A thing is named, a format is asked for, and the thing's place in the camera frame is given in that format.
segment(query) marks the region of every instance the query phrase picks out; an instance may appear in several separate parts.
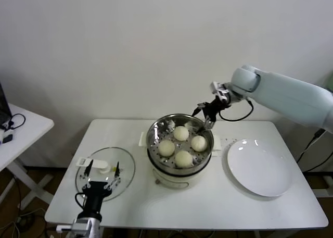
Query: white tabletop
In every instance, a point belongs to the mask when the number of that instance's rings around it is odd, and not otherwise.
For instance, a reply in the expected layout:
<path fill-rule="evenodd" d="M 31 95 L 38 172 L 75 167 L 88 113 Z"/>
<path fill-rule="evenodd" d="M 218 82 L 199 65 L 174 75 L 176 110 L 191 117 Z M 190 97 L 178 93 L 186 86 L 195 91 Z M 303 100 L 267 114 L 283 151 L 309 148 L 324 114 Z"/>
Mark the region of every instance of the white tabletop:
<path fill-rule="evenodd" d="M 8 164 L 14 161 L 54 125 L 52 120 L 15 105 L 9 104 L 9 108 L 12 115 L 21 113 L 25 116 L 26 121 L 23 126 L 15 130 L 11 142 L 0 145 L 0 171 L 6 168 Z M 17 116 L 14 121 L 15 124 L 16 121 L 20 123 L 22 118 Z"/>
<path fill-rule="evenodd" d="M 213 132 L 223 151 L 212 157 L 202 180 L 186 190 L 156 185 L 146 150 L 138 147 L 150 120 L 94 120 L 48 210 L 45 219 L 72 223 L 80 213 L 74 201 L 75 163 L 94 151 L 111 146 L 127 149 L 136 162 L 133 182 L 119 197 L 104 202 L 101 225 L 124 228 L 263 230 L 303 229 L 328 225 L 328 220 L 290 151 L 271 122 L 217 122 Z M 281 152 L 292 171 L 292 186 L 278 198 L 257 196 L 245 190 L 229 174 L 226 150 L 240 139 L 263 140 Z"/>

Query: steamed bun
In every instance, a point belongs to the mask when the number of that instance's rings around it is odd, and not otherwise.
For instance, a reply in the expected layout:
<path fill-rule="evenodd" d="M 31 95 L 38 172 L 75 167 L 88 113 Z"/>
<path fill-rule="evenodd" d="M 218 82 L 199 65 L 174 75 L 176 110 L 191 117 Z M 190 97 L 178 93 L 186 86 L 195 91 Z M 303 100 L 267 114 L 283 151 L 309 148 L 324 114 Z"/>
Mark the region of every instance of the steamed bun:
<path fill-rule="evenodd" d="M 192 138 L 191 147 L 197 152 L 202 152 L 207 148 L 207 140 L 201 135 Z"/>
<path fill-rule="evenodd" d="M 161 156 L 169 157 L 175 151 L 175 145 L 169 140 L 164 140 L 158 145 L 158 152 Z"/>
<path fill-rule="evenodd" d="M 175 156 L 175 162 L 179 168 L 189 168 L 193 164 L 193 158 L 189 152 L 179 151 Z"/>
<path fill-rule="evenodd" d="M 188 129 L 185 128 L 184 126 L 178 126 L 175 128 L 173 131 L 173 136 L 178 140 L 178 141 L 185 141 L 189 137 L 189 132 Z"/>

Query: wooden floor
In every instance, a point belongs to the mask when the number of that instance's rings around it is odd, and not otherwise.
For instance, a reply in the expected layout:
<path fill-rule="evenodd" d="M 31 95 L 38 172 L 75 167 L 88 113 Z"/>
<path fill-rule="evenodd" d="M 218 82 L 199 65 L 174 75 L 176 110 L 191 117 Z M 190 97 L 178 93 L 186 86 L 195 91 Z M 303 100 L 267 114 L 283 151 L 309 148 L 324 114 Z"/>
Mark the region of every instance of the wooden floor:
<path fill-rule="evenodd" d="M 54 194 L 56 192 L 56 189 L 64 175 L 63 171 L 41 171 L 41 170 L 32 170 L 29 171 L 29 176 L 38 182 L 43 178 L 44 175 L 47 173 L 52 174 L 54 178 L 48 183 L 48 185 L 45 187 L 46 190 L 48 190 L 50 193 Z M 11 180 L 12 175 L 11 173 L 5 169 L 0 172 L 0 193 L 4 190 L 6 185 Z M 313 189 L 323 189 L 326 187 L 325 182 L 319 178 L 319 177 L 309 177 L 307 178 L 309 181 L 309 184 Z M 23 198 L 26 196 L 29 192 L 29 189 L 20 181 L 19 187 L 21 191 L 21 197 Z M 307 237 L 315 237 L 315 238 L 332 238 L 333 237 L 333 198 L 321 198 L 319 199 L 319 202 L 324 209 L 327 218 L 330 221 L 330 225 L 324 229 L 318 229 L 318 230 L 302 230 L 295 235 L 291 236 L 292 238 L 307 238 Z M 0 228 L 5 226 L 11 221 L 14 221 L 18 215 L 18 208 L 17 205 L 19 203 L 19 191 L 17 188 L 17 185 L 14 185 L 9 193 L 7 194 L 6 198 L 0 205 Z M 39 208 L 47 209 L 48 205 L 43 202 L 42 200 L 35 198 L 33 202 L 20 214 L 24 214 L 27 212 L 34 211 Z M 35 213 L 37 216 L 40 216 L 35 219 L 35 222 L 31 226 L 31 228 L 25 232 L 20 233 L 21 238 L 39 238 L 39 237 L 46 237 L 44 235 L 44 228 L 45 228 L 45 221 L 43 220 L 42 216 L 44 216 L 44 213 L 42 210 L 39 210 Z M 52 224 L 47 224 L 47 227 L 54 227 Z M 6 237 L 12 237 L 13 234 L 13 228 L 12 225 L 9 229 L 7 229 L 5 232 L 5 229 L 0 229 L 0 238 L 6 238 Z M 54 231 L 47 232 L 49 236 L 53 235 L 54 238 L 59 238 L 60 235 L 55 233 Z M 135 229 L 105 229 L 103 238 L 137 238 L 139 237 L 140 230 Z M 196 231 L 195 233 L 193 231 L 182 231 L 181 235 L 176 235 L 176 231 L 170 231 L 170 230 L 144 230 L 141 234 L 141 238 L 202 238 L 205 236 L 208 236 L 210 234 L 209 231 Z M 269 234 L 271 234 L 271 231 L 261 231 L 260 232 L 261 237 L 267 237 Z M 217 231 L 214 233 L 213 238 L 218 237 L 224 237 L 224 238 L 254 238 L 254 234 L 252 231 Z"/>

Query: white plate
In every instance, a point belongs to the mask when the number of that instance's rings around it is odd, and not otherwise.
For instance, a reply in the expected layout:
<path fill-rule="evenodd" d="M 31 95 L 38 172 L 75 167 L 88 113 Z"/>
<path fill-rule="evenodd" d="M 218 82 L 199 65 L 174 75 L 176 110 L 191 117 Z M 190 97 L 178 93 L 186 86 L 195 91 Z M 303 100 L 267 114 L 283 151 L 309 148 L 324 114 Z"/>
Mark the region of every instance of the white plate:
<path fill-rule="evenodd" d="M 228 152 L 234 177 L 248 190 L 262 196 L 280 196 L 290 187 L 291 174 L 279 151 L 259 140 L 241 140 Z"/>

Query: power cord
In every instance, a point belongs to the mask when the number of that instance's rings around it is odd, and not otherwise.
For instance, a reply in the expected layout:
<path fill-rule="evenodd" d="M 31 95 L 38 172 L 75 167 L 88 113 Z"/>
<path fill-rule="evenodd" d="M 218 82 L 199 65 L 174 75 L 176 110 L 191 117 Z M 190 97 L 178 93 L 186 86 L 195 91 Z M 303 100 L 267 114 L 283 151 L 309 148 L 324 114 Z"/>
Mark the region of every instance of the power cord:
<path fill-rule="evenodd" d="M 316 169 L 316 168 L 318 168 L 319 166 L 321 166 L 321 165 L 323 165 L 325 162 L 327 162 L 331 157 L 333 156 L 333 151 L 332 151 L 332 153 L 321 163 L 321 164 L 319 164 L 319 165 L 317 165 L 317 166 L 315 166 L 315 167 L 313 167 L 313 168 L 311 168 L 311 169 L 308 169 L 307 171 L 304 171 L 303 173 L 306 173 L 306 172 L 309 172 L 309 171 L 311 171 L 311 170 L 314 170 L 314 169 Z"/>
<path fill-rule="evenodd" d="M 252 112 L 253 112 L 253 110 L 254 110 L 253 103 L 252 103 L 250 100 L 248 100 L 247 98 L 246 98 L 246 101 L 247 101 L 248 104 L 251 106 L 251 110 L 250 110 L 250 112 L 249 112 L 246 116 L 241 117 L 241 118 L 239 118 L 239 119 L 227 119 L 227 118 L 222 117 L 221 112 L 219 112 L 219 116 L 221 117 L 222 120 L 224 120 L 224 121 L 228 121 L 228 122 L 237 122 L 237 121 L 244 120 L 244 119 L 247 118 L 249 115 L 251 115 Z"/>
<path fill-rule="evenodd" d="M 297 163 L 302 159 L 303 155 L 305 154 L 305 152 L 312 146 L 314 145 L 324 134 L 325 134 L 325 130 L 324 129 L 320 129 L 318 130 L 316 133 L 314 133 L 312 139 L 309 141 L 309 143 L 307 144 L 307 146 L 305 147 L 305 149 L 303 150 L 303 152 L 300 154 L 300 157 L 297 159 Z"/>
<path fill-rule="evenodd" d="M 16 117 L 16 116 L 23 117 L 23 122 L 20 125 L 18 125 L 16 127 L 13 127 L 13 125 L 14 125 L 13 118 Z M 14 130 L 14 129 L 17 129 L 17 128 L 21 127 L 22 125 L 25 124 L 25 120 L 26 120 L 25 116 L 23 114 L 21 114 L 21 113 L 16 113 L 16 114 L 12 115 L 12 117 L 8 121 L 8 130 L 9 129 Z"/>
<path fill-rule="evenodd" d="M 44 213 L 46 212 L 43 208 L 38 208 L 34 211 L 31 211 L 31 212 L 28 212 L 28 213 L 25 213 L 25 214 L 21 214 L 21 189 L 20 189 L 20 186 L 19 186 L 19 183 L 18 183 L 18 180 L 16 179 L 16 177 L 13 177 L 14 180 L 15 180 L 15 183 L 16 183 L 16 186 L 18 188 L 18 194 L 19 194 L 19 206 L 18 206 L 18 214 L 15 218 L 14 221 L 11 221 L 10 223 L 8 223 L 7 225 L 3 226 L 0 228 L 0 230 L 4 229 L 4 231 L 0 234 L 0 238 L 3 238 L 3 237 L 7 237 L 5 236 L 5 233 L 12 227 L 14 226 L 13 228 L 13 231 L 12 231 L 12 234 L 11 234 L 11 237 L 14 238 L 14 233 L 16 233 L 16 237 L 17 238 L 20 238 L 20 233 L 21 232 L 25 232 L 27 230 L 29 230 L 33 224 L 34 224 L 34 220 L 36 217 L 39 217 L 39 218 L 42 218 L 44 220 L 44 223 L 45 223 L 45 227 L 42 231 L 42 233 L 38 236 L 38 237 L 41 237 L 44 232 L 45 232 L 45 229 L 46 229 L 46 221 L 44 219 L 44 216 L 41 216 L 41 215 L 35 215 L 34 213 L 37 212 L 37 211 L 43 211 Z"/>
<path fill-rule="evenodd" d="M 82 193 L 82 192 L 78 192 L 78 193 L 76 193 L 75 194 L 75 201 L 76 201 L 76 204 L 78 204 L 79 205 L 79 207 L 80 208 L 82 208 L 83 209 L 83 205 L 79 202 L 79 200 L 78 200 L 78 195 L 84 195 L 84 193 Z"/>

